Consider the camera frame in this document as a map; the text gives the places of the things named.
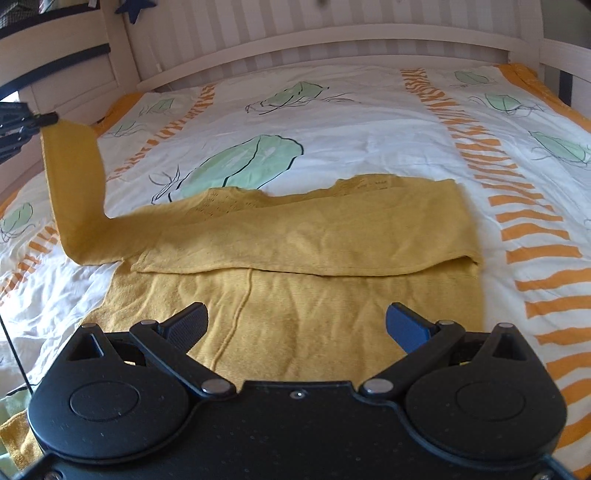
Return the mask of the mustard yellow knit sweater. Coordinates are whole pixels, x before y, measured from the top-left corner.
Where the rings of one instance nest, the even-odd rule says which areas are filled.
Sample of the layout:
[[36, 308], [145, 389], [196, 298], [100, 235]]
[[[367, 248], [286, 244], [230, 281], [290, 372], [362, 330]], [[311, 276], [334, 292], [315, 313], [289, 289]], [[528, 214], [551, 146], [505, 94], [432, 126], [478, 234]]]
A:
[[200, 302], [209, 328], [190, 355], [228, 380], [360, 384], [402, 357], [385, 327], [394, 302], [485, 327], [476, 222], [452, 180], [211, 188], [110, 218], [95, 132], [61, 121], [41, 137], [52, 239], [76, 264], [114, 270], [85, 315], [107, 332]]

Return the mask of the orange bed sheet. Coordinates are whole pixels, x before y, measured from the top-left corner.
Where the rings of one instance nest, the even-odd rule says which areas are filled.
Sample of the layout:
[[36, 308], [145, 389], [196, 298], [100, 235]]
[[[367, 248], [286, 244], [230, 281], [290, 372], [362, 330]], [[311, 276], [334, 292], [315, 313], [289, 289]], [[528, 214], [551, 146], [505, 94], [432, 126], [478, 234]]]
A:
[[119, 122], [142, 97], [143, 93], [135, 92], [123, 95], [117, 99], [109, 107], [104, 116], [92, 125], [95, 135], [99, 137], [105, 134], [110, 128]]

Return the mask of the dark blue star decoration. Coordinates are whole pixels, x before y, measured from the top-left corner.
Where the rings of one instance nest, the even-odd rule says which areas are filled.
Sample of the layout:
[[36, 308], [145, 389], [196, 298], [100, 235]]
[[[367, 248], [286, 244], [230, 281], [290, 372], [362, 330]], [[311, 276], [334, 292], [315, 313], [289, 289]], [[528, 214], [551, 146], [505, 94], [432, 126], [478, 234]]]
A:
[[131, 25], [134, 25], [143, 10], [155, 8], [157, 3], [153, 0], [122, 0], [116, 8], [115, 14], [126, 15]]

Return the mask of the white leaf-print duvet cover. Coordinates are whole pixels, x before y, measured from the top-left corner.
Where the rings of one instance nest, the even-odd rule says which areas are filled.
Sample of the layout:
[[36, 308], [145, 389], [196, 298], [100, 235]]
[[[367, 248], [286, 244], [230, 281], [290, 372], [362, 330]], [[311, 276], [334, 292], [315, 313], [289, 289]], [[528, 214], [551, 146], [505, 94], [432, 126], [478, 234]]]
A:
[[[284, 67], [145, 93], [96, 141], [105, 214], [211, 188], [270, 196], [369, 174], [452, 180], [482, 253], [485, 327], [513, 323], [567, 405], [556, 459], [590, 473], [590, 123], [518, 64], [466, 70]], [[46, 172], [1, 215], [1, 388], [38, 385], [112, 267], [51, 237]]]

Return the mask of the white wooden bed frame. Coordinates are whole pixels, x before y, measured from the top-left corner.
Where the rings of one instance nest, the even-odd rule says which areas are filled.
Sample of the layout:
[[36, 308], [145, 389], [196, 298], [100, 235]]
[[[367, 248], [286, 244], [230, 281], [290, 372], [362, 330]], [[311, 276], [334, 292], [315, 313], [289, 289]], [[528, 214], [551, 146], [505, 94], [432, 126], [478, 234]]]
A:
[[578, 1], [38, 1], [1, 29], [1, 92], [82, 122], [133, 91], [288, 64], [522, 63], [590, 77]]

